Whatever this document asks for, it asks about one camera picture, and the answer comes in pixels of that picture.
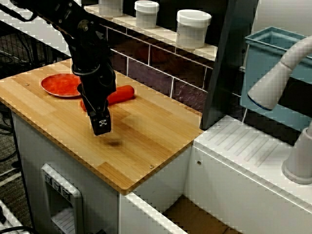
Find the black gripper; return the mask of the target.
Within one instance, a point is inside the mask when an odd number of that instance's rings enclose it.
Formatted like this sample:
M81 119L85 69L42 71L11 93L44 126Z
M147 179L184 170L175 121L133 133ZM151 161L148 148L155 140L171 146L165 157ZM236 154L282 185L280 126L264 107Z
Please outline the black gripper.
M112 129L107 98L116 91L116 74L110 55L110 52L101 52L98 55L74 53L72 56L72 71L80 78L78 91L96 136Z

